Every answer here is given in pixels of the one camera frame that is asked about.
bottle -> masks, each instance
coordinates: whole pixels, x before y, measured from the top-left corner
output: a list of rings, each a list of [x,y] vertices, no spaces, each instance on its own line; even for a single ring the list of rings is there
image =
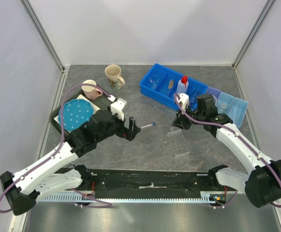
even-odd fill
[[[178,81],[176,93],[186,93],[189,86],[189,81],[187,76],[183,76],[180,81]]]

blue polka dot cloth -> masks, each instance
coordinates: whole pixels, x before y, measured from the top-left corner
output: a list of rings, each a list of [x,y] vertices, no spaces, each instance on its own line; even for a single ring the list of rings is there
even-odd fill
[[[93,115],[93,108],[91,104],[83,99],[73,99],[64,104],[63,119],[64,129],[71,132],[79,128],[84,122],[90,120]],[[61,110],[59,110],[58,121],[61,125]]]

wall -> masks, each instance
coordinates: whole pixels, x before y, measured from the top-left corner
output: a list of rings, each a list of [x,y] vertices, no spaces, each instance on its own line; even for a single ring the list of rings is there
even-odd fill
[[[30,0],[65,65],[231,64],[266,0]]]
[[[281,159],[281,0],[243,57],[238,75],[264,153]]]
[[[0,175],[37,158],[59,77],[20,2],[0,1]],[[1,208],[8,207],[4,199]],[[0,232],[11,218],[0,214]]]

mug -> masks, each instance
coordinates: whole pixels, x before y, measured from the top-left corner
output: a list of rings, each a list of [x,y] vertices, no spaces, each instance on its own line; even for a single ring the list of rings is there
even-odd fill
[[[92,85],[97,85],[94,80],[86,80],[83,82],[83,84],[92,84]],[[85,93],[86,97],[90,100],[95,100],[99,96],[103,95],[103,92],[97,88],[94,88],[92,86],[82,86],[82,90]]]
[[[118,65],[112,64],[107,66],[105,74],[112,87],[120,89],[126,83],[121,76],[121,68]]]

blue bin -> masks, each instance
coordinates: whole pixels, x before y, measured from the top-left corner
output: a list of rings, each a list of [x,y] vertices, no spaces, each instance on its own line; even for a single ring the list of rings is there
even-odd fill
[[[221,90],[218,90],[218,89],[215,89],[215,88],[212,88],[212,87],[208,87],[206,93],[211,94],[214,98],[214,103],[217,104],[217,102],[220,98],[221,92],[222,92]]]
[[[233,120],[234,124],[239,128],[245,117],[248,102],[239,98],[235,98],[228,116]]]
[[[159,81],[156,83],[155,89],[152,89],[153,85],[150,82],[150,77],[153,75],[159,77]],[[174,110],[178,110],[173,95],[176,93],[178,81],[181,80],[182,76],[184,75],[179,72],[160,64],[155,64],[141,80],[140,92]],[[174,80],[174,86],[169,92],[170,80]],[[186,94],[189,95],[190,106],[191,109],[194,110],[197,107],[197,95],[206,93],[208,86],[190,77],[188,80],[189,87]]]
[[[216,106],[218,108],[218,113],[228,115],[234,98],[235,97],[222,92],[220,95],[220,98],[216,104]]]

